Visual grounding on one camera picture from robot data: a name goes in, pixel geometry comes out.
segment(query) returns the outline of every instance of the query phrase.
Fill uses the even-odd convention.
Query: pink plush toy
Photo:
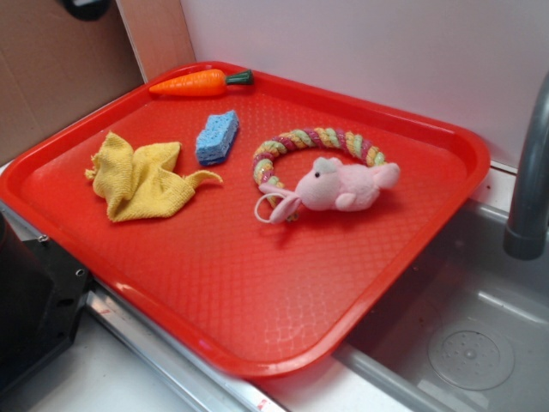
[[[336,158],[319,157],[313,169],[298,183],[295,191],[263,183],[259,190],[265,193],[256,205],[256,217],[266,223],[280,223],[293,215],[302,203],[311,210],[340,210],[353,212],[368,209],[382,189],[396,185],[401,169],[395,163],[367,167],[343,165]],[[282,197],[268,220],[258,214],[259,204],[267,197]]]

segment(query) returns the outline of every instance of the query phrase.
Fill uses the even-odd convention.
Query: sink
[[[549,252],[509,257],[506,219],[468,201],[346,340],[419,410],[547,409]]]

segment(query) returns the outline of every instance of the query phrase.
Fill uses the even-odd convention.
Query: sponge
[[[238,129],[238,116],[234,110],[225,114],[212,114],[206,128],[196,139],[196,158],[203,166],[216,165],[226,160]]]

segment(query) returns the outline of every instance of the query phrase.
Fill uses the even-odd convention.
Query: sink drain
[[[429,343],[429,361],[445,381],[483,391],[502,384],[513,372],[515,356],[503,336],[473,321],[439,329]]]

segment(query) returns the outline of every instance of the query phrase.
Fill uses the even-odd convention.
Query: orange carrot
[[[210,69],[175,77],[155,84],[149,92],[174,96],[216,96],[226,92],[227,85],[253,84],[251,70],[226,76],[219,69]]]

